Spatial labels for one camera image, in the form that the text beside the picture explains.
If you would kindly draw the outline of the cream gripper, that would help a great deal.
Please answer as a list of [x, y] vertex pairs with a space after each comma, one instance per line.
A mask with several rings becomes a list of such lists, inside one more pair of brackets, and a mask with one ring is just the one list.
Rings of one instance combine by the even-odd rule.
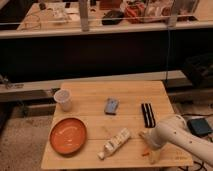
[[152, 141], [149, 132], [140, 131], [139, 136], [145, 142], [145, 148], [150, 149], [150, 154], [147, 156], [150, 164], [156, 164], [160, 159], [161, 150], [155, 147], [154, 142]]

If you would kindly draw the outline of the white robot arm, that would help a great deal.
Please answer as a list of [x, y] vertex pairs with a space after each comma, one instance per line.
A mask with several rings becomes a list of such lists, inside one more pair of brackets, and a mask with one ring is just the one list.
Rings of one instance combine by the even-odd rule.
[[186, 128], [186, 121], [181, 115], [172, 115], [158, 121], [154, 128], [141, 131], [139, 135], [151, 150], [159, 150], [169, 142], [213, 167], [213, 143], [192, 135]]

